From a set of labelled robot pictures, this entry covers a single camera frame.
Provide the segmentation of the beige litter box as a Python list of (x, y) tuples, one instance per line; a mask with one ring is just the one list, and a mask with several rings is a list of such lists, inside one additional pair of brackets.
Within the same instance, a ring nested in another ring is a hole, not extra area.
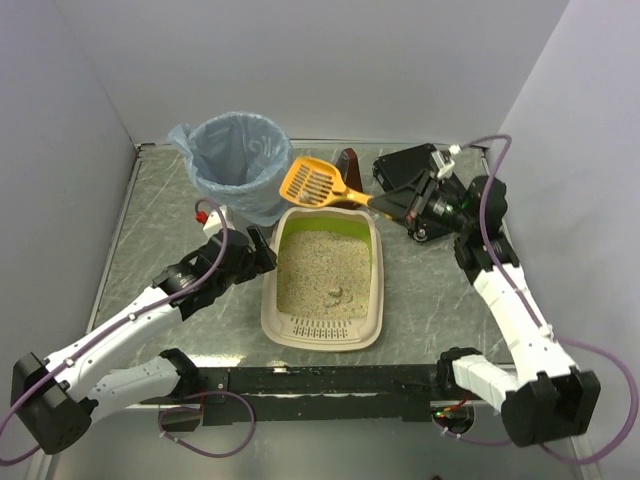
[[(315, 320), (278, 310), (278, 259), (285, 241), (298, 231), (327, 231), (365, 241), (370, 251), (371, 283), (367, 314), (349, 320)], [(363, 349), (378, 338), (383, 323), (384, 267), (379, 232), (362, 210), (341, 208), (291, 208), (282, 216), (271, 240), (277, 268), (265, 275), (262, 289), (261, 325), (274, 342), (306, 350), (341, 352)]]

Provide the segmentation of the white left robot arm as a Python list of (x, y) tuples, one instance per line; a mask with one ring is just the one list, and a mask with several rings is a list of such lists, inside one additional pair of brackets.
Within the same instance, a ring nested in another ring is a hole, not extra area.
[(118, 369), (118, 360), (165, 329), (214, 303), (231, 286), (276, 267), (276, 253), (255, 226), (222, 229), (167, 266), (119, 314), (45, 359), (28, 353), (13, 366), (11, 411), (48, 455), (79, 440), (102, 418), (156, 397), (182, 399), (198, 369), (178, 349)]

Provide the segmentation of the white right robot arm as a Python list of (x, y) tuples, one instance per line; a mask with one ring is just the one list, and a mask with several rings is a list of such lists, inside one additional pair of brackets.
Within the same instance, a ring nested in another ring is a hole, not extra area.
[(460, 190), (452, 179), (422, 171), (367, 205), (406, 227), (427, 220), (455, 233), (456, 263), (491, 311), (516, 371), (502, 370), (473, 348), (455, 347), (441, 354), (439, 373), (445, 386), (490, 404), (509, 439), (526, 447), (584, 434), (601, 386), (555, 339), (533, 300), (504, 233), (506, 192), (502, 181), (487, 175)]

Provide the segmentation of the yellow litter scoop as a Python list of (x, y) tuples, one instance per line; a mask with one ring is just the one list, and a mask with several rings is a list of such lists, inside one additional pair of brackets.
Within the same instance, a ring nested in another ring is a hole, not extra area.
[[(302, 191), (312, 195), (315, 203), (301, 203), (298, 196)], [(279, 194), (290, 203), (304, 208), (324, 208), (340, 202), (367, 206), (372, 198), (347, 187), (334, 165), (309, 156), (298, 157), (293, 162), (279, 188)]]

